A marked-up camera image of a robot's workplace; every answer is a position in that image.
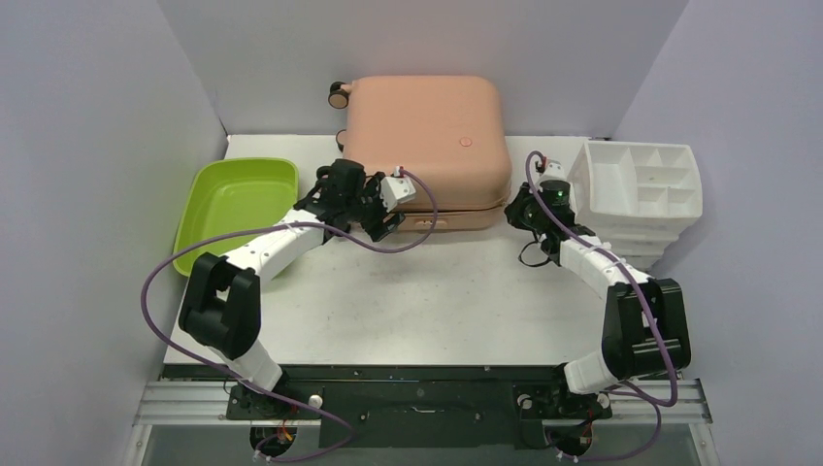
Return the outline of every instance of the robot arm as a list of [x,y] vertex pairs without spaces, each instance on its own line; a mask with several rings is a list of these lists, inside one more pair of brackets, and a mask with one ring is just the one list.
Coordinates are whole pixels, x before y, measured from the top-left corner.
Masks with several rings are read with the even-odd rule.
[[[379,241],[405,218],[389,213],[414,195],[412,182],[400,178],[399,170],[367,178],[359,163],[338,159],[317,170],[314,188],[278,224],[325,223],[348,231],[359,223],[372,241]],[[260,284],[332,236],[320,228],[292,227],[258,236],[221,257],[203,253],[183,296],[180,328],[244,380],[273,389],[283,371],[257,339]]]
[[[507,221],[517,229],[531,231],[552,262],[575,273],[606,304],[600,347],[564,367],[569,390],[577,394],[595,393],[634,376],[665,372],[663,357],[643,316],[639,297],[616,262],[594,251],[595,247],[609,250],[610,245],[575,223],[575,213],[569,205],[570,186],[564,181],[562,168],[551,162],[547,166],[539,164],[538,171],[542,174],[537,183],[541,199],[592,248],[570,238],[554,224],[527,183],[506,207]],[[640,285],[676,369],[687,366],[691,349],[680,286],[671,279],[656,280],[627,264],[625,259],[618,257],[618,261]]]

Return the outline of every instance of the gray wall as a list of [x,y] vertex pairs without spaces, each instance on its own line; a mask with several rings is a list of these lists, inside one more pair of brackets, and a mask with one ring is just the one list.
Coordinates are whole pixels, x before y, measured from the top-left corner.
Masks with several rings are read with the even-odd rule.
[[683,285],[725,464],[823,463],[823,3],[692,0],[617,131],[687,143],[704,217]]
[[153,1],[2,2],[0,63],[3,464],[118,464],[160,360],[140,286],[225,138]]
[[159,0],[229,133],[334,134],[328,86],[478,74],[511,134],[610,135],[687,0]]

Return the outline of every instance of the white organizer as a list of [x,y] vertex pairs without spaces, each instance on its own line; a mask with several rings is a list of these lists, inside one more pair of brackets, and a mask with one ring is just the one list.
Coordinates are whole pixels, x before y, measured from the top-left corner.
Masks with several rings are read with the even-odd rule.
[[639,269],[703,214],[688,146],[587,141],[569,172],[577,221]]

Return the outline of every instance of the green tray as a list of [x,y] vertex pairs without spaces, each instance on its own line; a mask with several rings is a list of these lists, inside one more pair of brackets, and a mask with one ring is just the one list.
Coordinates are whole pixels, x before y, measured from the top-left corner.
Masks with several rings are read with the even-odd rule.
[[[194,178],[175,252],[212,236],[273,225],[297,202],[297,168],[280,158],[237,158],[204,167]],[[213,243],[179,257],[175,269],[191,274],[203,252],[221,255],[250,237]]]

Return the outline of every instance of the suitcase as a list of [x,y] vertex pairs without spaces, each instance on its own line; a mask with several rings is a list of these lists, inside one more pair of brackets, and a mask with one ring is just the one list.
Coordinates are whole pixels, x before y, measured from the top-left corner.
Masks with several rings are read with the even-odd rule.
[[[344,158],[367,173],[401,165],[418,175],[437,200],[437,229],[480,229],[503,217],[511,160],[494,84],[474,76],[375,76],[332,84],[329,104],[347,108],[337,136]],[[401,206],[400,229],[431,225],[431,202],[416,188]]]

